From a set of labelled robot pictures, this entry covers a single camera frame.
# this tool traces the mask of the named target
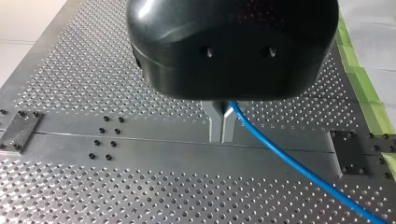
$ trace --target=bolt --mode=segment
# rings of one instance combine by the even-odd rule
[[[364,167],[359,169],[359,173],[361,173],[361,175],[365,175],[366,174],[366,169],[364,169]]]
[[[339,134],[339,132],[333,131],[333,132],[332,132],[332,137],[334,138],[334,137],[338,136],[338,134]]]
[[[18,150],[19,147],[20,145],[18,145],[17,143],[12,144],[12,148],[14,148],[15,150]]]
[[[373,151],[378,151],[379,150],[379,146],[375,145],[373,146]]]
[[[355,136],[355,133],[354,133],[354,132],[349,132],[349,133],[347,133],[346,136],[347,136],[348,138],[351,138],[351,137]]]
[[[40,113],[38,113],[37,111],[33,112],[33,117],[38,118],[38,116],[40,116]]]
[[[93,153],[90,153],[90,154],[88,154],[88,157],[91,159],[91,160],[93,160],[93,159],[95,159],[95,154],[93,154]]]
[[[384,173],[384,178],[390,179],[390,173]]]
[[[379,164],[384,164],[384,163],[385,163],[384,158],[379,158],[379,159],[378,159],[378,163],[379,163]]]
[[[346,166],[344,166],[343,169],[342,169],[343,173],[347,173],[348,170],[349,169]]]

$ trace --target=metal surface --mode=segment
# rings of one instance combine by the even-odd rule
[[[329,132],[329,143],[337,157],[340,175],[370,175],[370,167],[361,150],[360,136],[353,132]]]
[[[0,155],[1,223],[363,222],[263,148],[240,121],[232,143],[209,144],[198,102],[163,97],[142,81],[124,4],[68,0],[0,90],[8,111],[0,135],[19,109],[46,113],[22,156]],[[393,142],[364,137],[336,46],[309,91],[250,102],[247,115],[303,165],[396,220],[395,183],[384,177],[389,168],[379,154]],[[370,176],[339,177],[329,130],[361,136]]]
[[[248,102],[239,101],[238,106],[242,112],[247,108]],[[233,108],[228,105],[227,110],[224,113],[224,122],[222,128],[222,142],[231,143],[233,142],[233,135],[235,130],[235,123],[238,117],[233,112]]]
[[[98,147],[93,139],[36,134],[23,157],[0,156],[2,222],[364,222],[266,149],[141,140],[110,147],[106,138]],[[392,180],[339,178],[329,153],[290,155],[379,216],[396,220]],[[373,173],[384,169],[374,166]]]
[[[21,154],[43,116],[37,111],[18,111],[0,138],[0,153]]]
[[[219,143],[222,139],[223,111],[222,103],[217,101],[202,101],[201,107],[209,117],[209,142]]]

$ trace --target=metal bracket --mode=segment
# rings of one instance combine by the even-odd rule
[[[340,175],[368,176],[370,170],[359,137],[353,132],[328,132]]]
[[[0,139],[0,153],[22,154],[44,114],[19,110]]]
[[[244,111],[248,102],[238,102],[238,105]],[[209,116],[209,142],[232,142],[237,116],[228,102],[201,101],[201,107]]]

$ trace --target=green tape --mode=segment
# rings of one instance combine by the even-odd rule
[[[366,70],[359,65],[341,13],[335,39],[340,51],[341,61],[346,70],[349,82],[352,85],[352,89],[358,98],[370,132],[373,134],[394,134],[394,129],[390,124],[384,105],[376,94]]]
[[[396,153],[382,153],[385,161],[387,161],[388,167],[392,172],[393,179],[396,181]]]

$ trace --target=blue hose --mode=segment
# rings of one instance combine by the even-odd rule
[[[238,118],[240,118],[244,123],[244,125],[247,127],[247,129],[262,143],[264,143],[267,147],[269,147],[278,157],[280,157],[280,159],[285,161],[288,165],[293,167],[296,171],[300,172],[302,175],[305,175],[305,177],[310,179],[312,182],[314,182],[321,188],[325,189],[333,197],[338,199],[341,203],[347,205],[358,214],[362,214],[365,218],[369,219],[371,222],[375,224],[387,223],[382,218],[377,217],[370,211],[366,210],[364,207],[358,205],[353,200],[349,199],[345,194],[341,193],[338,189],[327,183],[325,180],[312,173],[310,170],[305,168],[303,165],[301,165],[299,162],[297,162],[295,159],[289,156],[286,152],[280,149],[277,145],[275,145],[275,143],[269,140],[264,134],[262,134],[257,128],[255,128],[253,124],[250,123],[250,121],[248,121],[248,119],[245,117],[244,113],[241,111],[241,109],[239,108],[238,104],[235,101],[230,101],[230,105],[233,108],[233,111],[238,116]]]

